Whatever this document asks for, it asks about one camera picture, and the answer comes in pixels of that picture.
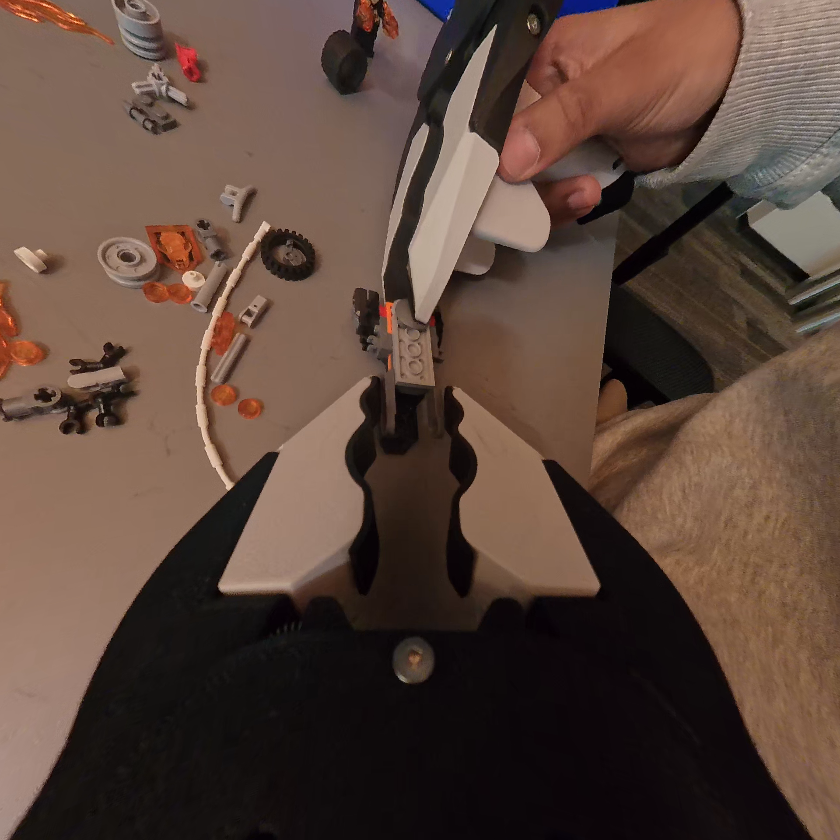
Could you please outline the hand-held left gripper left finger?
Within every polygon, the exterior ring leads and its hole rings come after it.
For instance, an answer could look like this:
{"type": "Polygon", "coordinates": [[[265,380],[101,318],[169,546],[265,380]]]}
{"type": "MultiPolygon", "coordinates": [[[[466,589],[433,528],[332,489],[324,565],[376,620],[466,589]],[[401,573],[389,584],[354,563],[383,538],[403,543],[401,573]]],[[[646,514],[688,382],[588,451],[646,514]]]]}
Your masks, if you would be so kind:
{"type": "Polygon", "coordinates": [[[353,385],[277,450],[227,567],[226,595],[367,595],[380,541],[365,475],[376,458],[382,385],[353,385]]]}

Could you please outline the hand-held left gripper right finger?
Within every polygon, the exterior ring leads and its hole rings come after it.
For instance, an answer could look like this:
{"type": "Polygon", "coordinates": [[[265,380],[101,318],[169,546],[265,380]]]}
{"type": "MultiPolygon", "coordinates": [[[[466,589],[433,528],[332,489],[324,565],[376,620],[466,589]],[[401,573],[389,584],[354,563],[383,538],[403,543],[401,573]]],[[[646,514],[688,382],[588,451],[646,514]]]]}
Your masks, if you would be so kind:
{"type": "Polygon", "coordinates": [[[456,593],[475,608],[595,596],[601,584],[541,454],[458,387],[444,394],[458,487],[446,544],[456,593]]]}

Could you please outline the grey black lego assembly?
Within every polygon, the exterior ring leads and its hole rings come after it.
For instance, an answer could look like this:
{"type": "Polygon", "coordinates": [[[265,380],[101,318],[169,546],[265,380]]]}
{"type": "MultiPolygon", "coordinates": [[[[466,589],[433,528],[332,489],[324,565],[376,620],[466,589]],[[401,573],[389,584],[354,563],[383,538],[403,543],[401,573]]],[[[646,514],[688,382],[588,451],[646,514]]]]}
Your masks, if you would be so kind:
{"type": "Polygon", "coordinates": [[[445,432],[443,397],[435,380],[442,360],[439,327],[415,320],[404,300],[381,302],[373,290],[352,297],[355,332],[362,349],[384,365],[380,442],[388,455],[404,455],[419,440],[421,423],[435,438],[445,432]]]}

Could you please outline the black treaded lego tire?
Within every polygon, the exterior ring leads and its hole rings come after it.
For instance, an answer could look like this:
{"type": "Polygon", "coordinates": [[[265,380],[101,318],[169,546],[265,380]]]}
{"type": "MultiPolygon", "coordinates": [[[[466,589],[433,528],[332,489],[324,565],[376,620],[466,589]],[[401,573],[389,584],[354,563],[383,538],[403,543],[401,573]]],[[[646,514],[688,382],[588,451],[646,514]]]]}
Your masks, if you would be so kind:
{"type": "Polygon", "coordinates": [[[309,278],[317,266],[317,254],[309,239],[289,229],[274,229],[263,237],[259,248],[263,266],[282,280],[309,278]]]}

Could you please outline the wide black lego wheel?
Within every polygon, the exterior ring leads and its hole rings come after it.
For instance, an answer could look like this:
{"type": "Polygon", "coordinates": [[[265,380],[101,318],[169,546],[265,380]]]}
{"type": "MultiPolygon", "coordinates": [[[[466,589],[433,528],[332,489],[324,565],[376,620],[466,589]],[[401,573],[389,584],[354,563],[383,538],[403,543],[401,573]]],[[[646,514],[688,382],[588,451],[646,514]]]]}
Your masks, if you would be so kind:
{"type": "Polygon", "coordinates": [[[339,29],[327,38],[321,66],[332,87],[342,96],[361,89],[368,70],[368,57],[351,33],[339,29]]]}

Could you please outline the medium grey lego tube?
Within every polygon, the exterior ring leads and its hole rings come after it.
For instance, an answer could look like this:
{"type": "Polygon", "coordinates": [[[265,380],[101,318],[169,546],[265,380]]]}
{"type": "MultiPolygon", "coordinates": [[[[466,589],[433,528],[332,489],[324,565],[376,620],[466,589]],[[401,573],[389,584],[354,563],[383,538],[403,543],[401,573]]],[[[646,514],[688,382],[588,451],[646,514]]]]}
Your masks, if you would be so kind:
{"type": "Polygon", "coordinates": [[[214,385],[226,384],[249,344],[249,336],[237,332],[210,376],[214,385]]]}

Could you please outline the light grey lego tube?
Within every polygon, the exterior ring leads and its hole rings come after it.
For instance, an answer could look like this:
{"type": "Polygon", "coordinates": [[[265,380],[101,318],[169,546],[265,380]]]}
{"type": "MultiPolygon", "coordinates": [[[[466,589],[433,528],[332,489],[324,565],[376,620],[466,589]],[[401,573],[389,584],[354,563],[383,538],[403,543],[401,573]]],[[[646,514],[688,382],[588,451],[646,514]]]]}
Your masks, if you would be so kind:
{"type": "Polygon", "coordinates": [[[214,300],[217,290],[226,279],[229,271],[227,262],[217,261],[206,275],[203,285],[195,292],[190,306],[193,310],[206,313],[214,300]]]}

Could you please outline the person's right hand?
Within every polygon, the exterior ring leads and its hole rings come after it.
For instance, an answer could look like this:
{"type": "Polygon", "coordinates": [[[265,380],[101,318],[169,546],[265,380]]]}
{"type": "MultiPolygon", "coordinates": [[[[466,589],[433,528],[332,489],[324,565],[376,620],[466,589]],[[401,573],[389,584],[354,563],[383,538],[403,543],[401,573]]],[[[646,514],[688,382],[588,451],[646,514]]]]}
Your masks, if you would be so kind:
{"type": "Polygon", "coordinates": [[[583,142],[647,174],[697,147],[728,89],[742,19],[731,1],[655,1],[558,19],[532,60],[537,99],[515,115],[498,174],[544,172],[583,142]]]}

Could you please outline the dark grey pin connector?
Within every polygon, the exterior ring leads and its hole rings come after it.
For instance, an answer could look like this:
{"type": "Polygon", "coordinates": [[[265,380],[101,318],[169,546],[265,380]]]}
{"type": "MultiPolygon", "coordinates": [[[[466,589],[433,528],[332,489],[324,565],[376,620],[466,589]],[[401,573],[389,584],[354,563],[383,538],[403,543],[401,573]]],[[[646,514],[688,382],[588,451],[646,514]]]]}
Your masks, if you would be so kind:
{"type": "Polygon", "coordinates": [[[200,217],[195,221],[194,229],[207,258],[214,263],[225,262],[228,259],[228,251],[213,222],[200,217]]]}

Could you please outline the black chair seat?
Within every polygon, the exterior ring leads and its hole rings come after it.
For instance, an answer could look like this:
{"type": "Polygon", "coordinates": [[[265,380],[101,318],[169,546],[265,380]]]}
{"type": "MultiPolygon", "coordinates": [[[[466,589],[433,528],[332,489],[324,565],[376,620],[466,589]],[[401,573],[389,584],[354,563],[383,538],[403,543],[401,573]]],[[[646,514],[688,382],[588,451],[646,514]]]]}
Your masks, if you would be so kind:
{"type": "Polygon", "coordinates": [[[622,286],[611,288],[603,361],[610,377],[624,385],[632,410],[715,391],[701,354],[622,286]]]}

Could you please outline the ribbed grey wheel hub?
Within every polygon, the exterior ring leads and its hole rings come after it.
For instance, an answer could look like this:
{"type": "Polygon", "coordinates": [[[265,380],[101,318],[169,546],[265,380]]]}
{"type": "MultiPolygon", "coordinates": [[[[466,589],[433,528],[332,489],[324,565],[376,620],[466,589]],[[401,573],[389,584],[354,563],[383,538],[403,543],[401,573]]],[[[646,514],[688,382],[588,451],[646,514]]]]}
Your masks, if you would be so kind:
{"type": "Polygon", "coordinates": [[[160,12],[151,1],[111,1],[123,44],[136,56],[150,61],[167,57],[160,12]]]}

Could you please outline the white cabinet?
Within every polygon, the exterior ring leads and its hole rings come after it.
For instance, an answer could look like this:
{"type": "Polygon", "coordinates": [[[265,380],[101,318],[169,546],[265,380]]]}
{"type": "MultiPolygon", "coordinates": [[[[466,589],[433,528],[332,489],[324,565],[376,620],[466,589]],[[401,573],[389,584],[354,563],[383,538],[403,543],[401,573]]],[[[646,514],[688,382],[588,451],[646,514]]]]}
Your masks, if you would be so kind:
{"type": "Polygon", "coordinates": [[[760,202],[746,213],[752,231],[810,278],[839,268],[839,212],[819,192],[790,210],[760,202]]]}

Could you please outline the wide orange flame piece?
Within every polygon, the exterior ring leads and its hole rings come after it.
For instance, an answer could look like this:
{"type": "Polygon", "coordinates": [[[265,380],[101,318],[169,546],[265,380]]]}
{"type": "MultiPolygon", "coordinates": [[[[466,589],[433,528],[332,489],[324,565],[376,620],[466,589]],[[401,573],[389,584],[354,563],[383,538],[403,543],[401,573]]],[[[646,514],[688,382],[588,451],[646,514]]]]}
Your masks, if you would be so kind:
{"type": "Polygon", "coordinates": [[[12,367],[12,341],[18,336],[18,325],[14,316],[6,309],[4,303],[6,283],[1,281],[1,380],[12,367]]]}

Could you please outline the metal railing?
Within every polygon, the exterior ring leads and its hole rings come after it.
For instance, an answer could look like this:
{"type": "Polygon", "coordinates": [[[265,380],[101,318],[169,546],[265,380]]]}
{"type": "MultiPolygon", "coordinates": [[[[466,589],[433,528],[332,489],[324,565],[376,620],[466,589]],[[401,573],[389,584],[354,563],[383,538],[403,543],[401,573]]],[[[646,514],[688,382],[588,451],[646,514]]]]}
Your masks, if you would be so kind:
{"type": "Polygon", "coordinates": [[[839,322],[839,270],[811,278],[792,289],[787,302],[793,310],[793,330],[802,336],[818,333],[839,322]]]}

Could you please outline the long orange flame piece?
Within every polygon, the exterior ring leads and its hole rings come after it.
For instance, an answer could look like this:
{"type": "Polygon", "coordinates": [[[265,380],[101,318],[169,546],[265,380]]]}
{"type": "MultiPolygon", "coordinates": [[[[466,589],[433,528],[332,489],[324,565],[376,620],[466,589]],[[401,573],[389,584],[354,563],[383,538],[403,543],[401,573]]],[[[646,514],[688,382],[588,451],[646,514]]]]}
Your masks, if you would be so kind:
{"type": "Polygon", "coordinates": [[[35,24],[52,24],[71,33],[89,35],[113,46],[114,41],[81,17],[50,1],[1,1],[1,8],[35,24]]]}

